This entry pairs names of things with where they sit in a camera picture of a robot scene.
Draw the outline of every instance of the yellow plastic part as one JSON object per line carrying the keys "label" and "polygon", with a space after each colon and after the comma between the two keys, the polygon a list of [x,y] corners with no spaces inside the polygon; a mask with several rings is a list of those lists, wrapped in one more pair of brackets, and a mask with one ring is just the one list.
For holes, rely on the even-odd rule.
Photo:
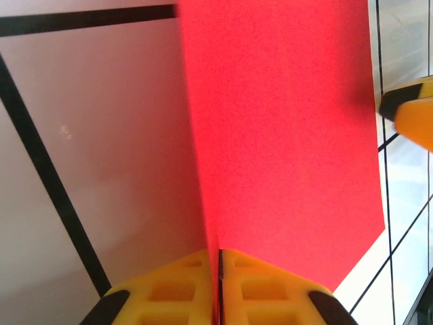
{"label": "yellow plastic part", "polygon": [[213,295],[206,250],[112,288],[130,297],[113,325],[211,325]]}
{"label": "yellow plastic part", "polygon": [[225,325],[326,325],[309,299],[323,286],[238,251],[223,251]]}
{"label": "yellow plastic part", "polygon": [[433,99],[431,97],[400,105],[394,123],[397,132],[425,149],[433,151]]}

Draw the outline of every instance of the red sheet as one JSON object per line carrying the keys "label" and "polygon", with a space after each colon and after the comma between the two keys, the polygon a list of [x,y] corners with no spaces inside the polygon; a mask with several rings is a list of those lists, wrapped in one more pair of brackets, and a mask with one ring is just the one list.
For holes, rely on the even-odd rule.
{"label": "red sheet", "polygon": [[367,2],[181,0],[208,242],[334,290],[384,229]]}

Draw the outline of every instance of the yellow object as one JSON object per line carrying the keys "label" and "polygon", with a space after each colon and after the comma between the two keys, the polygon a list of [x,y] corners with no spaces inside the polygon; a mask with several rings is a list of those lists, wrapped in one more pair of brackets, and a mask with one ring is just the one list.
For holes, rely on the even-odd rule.
{"label": "yellow object", "polygon": [[433,77],[425,77],[382,96],[379,113],[401,135],[433,151]]}
{"label": "yellow object", "polygon": [[[110,299],[123,301],[113,307]],[[211,325],[214,309],[208,253],[200,251],[126,281],[108,291],[98,305],[81,324]]]}
{"label": "yellow object", "polygon": [[328,289],[238,251],[220,277],[225,325],[356,324]]}

